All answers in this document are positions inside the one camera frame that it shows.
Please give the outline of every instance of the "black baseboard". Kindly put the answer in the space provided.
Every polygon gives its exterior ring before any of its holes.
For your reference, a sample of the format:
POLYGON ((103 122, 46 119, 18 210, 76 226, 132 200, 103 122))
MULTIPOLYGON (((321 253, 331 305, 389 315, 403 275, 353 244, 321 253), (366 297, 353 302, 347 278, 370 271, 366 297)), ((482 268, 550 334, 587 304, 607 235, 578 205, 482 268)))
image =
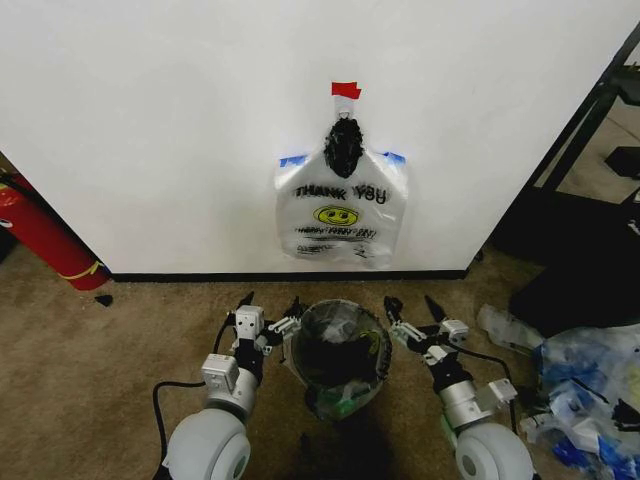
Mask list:
POLYGON ((291 273, 114 273, 116 282, 349 282, 362 280, 459 280, 468 270, 291 273))

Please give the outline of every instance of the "smiley face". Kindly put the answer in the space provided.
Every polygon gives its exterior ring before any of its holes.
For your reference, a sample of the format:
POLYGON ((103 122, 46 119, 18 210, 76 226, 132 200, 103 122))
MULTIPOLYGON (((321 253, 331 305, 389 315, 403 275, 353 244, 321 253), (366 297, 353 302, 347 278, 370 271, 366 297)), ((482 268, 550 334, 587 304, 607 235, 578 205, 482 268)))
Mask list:
POLYGON ((313 212, 313 217, 322 223, 348 227, 358 221, 358 212, 350 208, 328 205, 313 212))

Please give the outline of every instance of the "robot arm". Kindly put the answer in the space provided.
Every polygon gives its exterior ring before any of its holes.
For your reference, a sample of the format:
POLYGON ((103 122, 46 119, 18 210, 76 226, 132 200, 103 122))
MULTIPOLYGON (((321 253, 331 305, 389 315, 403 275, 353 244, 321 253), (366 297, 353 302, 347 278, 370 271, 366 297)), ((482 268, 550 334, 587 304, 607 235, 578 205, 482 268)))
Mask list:
POLYGON ((264 319, 261 307, 242 304, 229 317, 237 339, 233 356, 212 353, 201 371, 207 387, 205 408, 176 427, 163 465, 173 480, 236 480, 251 447, 245 425, 262 382, 262 365, 273 347, 300 328, 298 299, 279 322, 264 319))
POLYGON ((469 327, 442 315, 439 325, 416 328, 402 320, 402 302, 397 298, 386 297, 384 303, 391 336, 421 355, 431 371, 434 391, 443 403, 443 427, 456 451, 462 478, 534 478, 531 457, 520 438, 502 425, 488 423, 497 410, 515 398, 513 385, 503 378, 476 390, 473 377, 458 362, 454 347, 466 340, 469 327))

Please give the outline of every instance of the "brown carpet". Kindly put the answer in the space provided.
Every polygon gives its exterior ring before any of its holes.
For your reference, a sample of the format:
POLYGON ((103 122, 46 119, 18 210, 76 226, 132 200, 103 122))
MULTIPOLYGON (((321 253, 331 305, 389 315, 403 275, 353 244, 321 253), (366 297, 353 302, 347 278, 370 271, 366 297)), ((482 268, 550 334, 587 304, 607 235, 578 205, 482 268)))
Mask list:
MULTIPOLYGON (((109 283, 80 293, 17 248, 0 264, 0 478, 150 479, 159 460, 153 385, 199 380, 226 311, 250 290, 270 319, 295 295, 306 303, 346 298, 379 316, 384 295, 395 295, 416 324, 432 321, 422 300, 428 292, 473 327, 483 303, 505 308, 538 271, 488 248, 463 281, 109 283), (112 294, 113 305, 96 303, 98 293, 112 294)), ((503 357, 516 383, 534 383, 529 360, 493 346, 484 332, 473 329, 467 346, 503 357)), ((253 451, 244 478, 458 478, 429 373, 417 356, 394 347, 380 394, 338 427, 306 410, 302 385, 274 352, 248 425, 253 451)), ((502 376, 492 364, 465 364, 479 384, 502 376)), ((199 409, 202 394, 162 395, 169 433, 199 409)), ((506 424, 507 415, 499 418, 506 424)), ((543 449, 532 451, 543 479, 573 477, 543 449)))

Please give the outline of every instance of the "red fire extinguisher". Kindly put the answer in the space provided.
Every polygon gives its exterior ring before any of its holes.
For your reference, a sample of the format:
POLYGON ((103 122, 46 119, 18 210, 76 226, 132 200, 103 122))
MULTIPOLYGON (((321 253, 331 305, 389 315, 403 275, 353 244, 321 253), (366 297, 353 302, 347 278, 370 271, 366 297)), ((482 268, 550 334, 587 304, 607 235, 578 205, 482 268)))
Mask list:
POLYGON ((0 180, 0 226, 78 290, 93 290, 109 280, 102 264, 39 201, 24 177, 0 180))

